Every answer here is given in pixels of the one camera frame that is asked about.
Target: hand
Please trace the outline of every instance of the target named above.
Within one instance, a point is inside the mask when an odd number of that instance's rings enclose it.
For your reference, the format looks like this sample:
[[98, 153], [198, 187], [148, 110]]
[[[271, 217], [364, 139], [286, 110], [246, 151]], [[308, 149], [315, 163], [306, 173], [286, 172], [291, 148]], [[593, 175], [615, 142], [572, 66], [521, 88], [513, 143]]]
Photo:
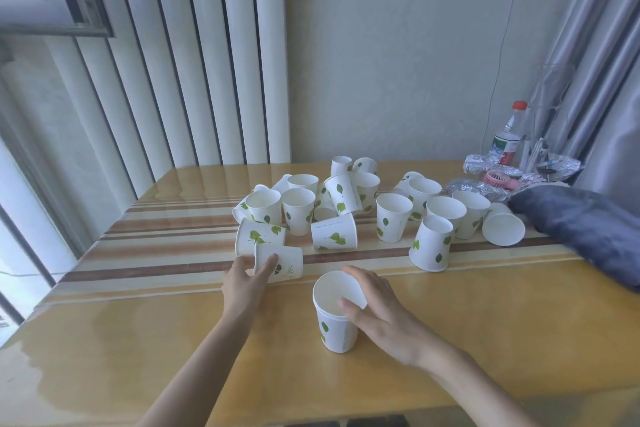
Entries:
[[347, 319], [388, 355], [405, 365], [430, 371], [454, 349], [404, 308], [386, 278], [350, 265], [342, 270], [358, 281], [369, 307], [363, 310], [345, 298], [338, 305]]
[[251, 325], [262, 300], [264, 288], [276, 265], [278, 255], [273, 253], [256, 274], [250, 277], [244, 268], [244, 258], [236, 257], [222, 283], [222, 293], [225, 296], [223, 318], [243, 319]]

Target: left hand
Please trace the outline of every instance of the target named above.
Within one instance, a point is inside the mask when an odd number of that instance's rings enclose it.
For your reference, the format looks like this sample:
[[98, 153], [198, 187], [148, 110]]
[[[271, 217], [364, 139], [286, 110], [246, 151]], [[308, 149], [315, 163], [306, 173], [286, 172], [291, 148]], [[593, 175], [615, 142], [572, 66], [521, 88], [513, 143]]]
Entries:
[[223, 317], [242, 318], [250, 324], [276, 265], [278, 255], [273, 253], [257, 273], [249, 277], [244, 268], [244, 258], [236, 257], [222, 284], [222, 293], [225, 296]]

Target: right hand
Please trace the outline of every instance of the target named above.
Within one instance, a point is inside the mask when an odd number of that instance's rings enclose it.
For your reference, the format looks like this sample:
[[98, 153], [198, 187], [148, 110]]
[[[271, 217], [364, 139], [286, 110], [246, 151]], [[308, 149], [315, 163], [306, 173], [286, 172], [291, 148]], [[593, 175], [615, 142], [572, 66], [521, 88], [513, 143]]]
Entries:
[[345, 298], [338, 305], [388, 355], [405, 365], [432, 370], [454, 349], [404, 308], [386, 278], [351, 265], [342, 270], [358, 281], [369, 307], [363, 310]]

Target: power cord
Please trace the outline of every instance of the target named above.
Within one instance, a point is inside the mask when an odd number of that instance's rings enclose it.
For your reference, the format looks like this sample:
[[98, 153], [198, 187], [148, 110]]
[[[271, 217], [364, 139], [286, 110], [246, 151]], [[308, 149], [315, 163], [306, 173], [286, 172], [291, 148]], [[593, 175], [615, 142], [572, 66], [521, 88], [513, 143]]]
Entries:
[[498, 52], [498, 71], [495, 74], [495, 81], [493, 82], [493, 89], [491, 91], [491, 98], [489, 98], [489, 111], [486, 116], [486, 125], [484, 126], [484, 132], [482, 134], [482, 141], [480, 142], [480, 155], [483, 153], [484, 140], [486, 139], [486, 132], [489, 130], [489, 123], [491, 122], [491, 108], [493, 105], [493, 94], [495, 93], [495, 87], [498, 85], [498, 77], [500, 76], [500, 65], [502, 63], [502, 47], [504, 46], [504, 40], [507, 37], [507, 30], [509, 29], [509, 21], [511, 20], [511, 11], [513, 10], [513, 1], [509, 3], [509, 14], [507, 15], [507, 24], [504, 27], [504, 34], [502, 35], [502, 42], [500, 42], [500, 52]]

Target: glossy table surface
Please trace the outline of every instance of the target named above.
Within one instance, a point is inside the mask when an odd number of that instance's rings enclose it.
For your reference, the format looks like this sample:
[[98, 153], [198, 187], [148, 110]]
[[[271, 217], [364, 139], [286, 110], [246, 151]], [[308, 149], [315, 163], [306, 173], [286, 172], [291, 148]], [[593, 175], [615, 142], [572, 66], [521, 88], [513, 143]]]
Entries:
[[[237, 229], [231, 208], [258, 183], [273, 185], [284, 173], [324, 179], [329, 168], [170, 171], [0, 350], [0, 426], [133, 425], [220, 317], [220, 284]], [[380, 190], [412, 170], [443, 184], [463, 176], [459, 161], [381, 163]], [[286, 245], [303, 248], [304, 275], [268, 287], [211, 425], [453, 405], [430, 378], [388, 358], [364, 335], [343, 355], [324, 348], [311, 289], [344, 263], [388, 277], [409, 309], [468, 350], [510, 393], [532, 408], [555, 409], [553, 425], [638, 418], [639, 296], [534, 230], [512, 248], [488, 244], [481, 234], [454, 241], [449, 269], [428, 274], [407, 256], [417, 224], [386, 244], [375, 236], [373, 217], [356, 222], [357, 251], [317, 253], [310, 236], [287, 236]]]

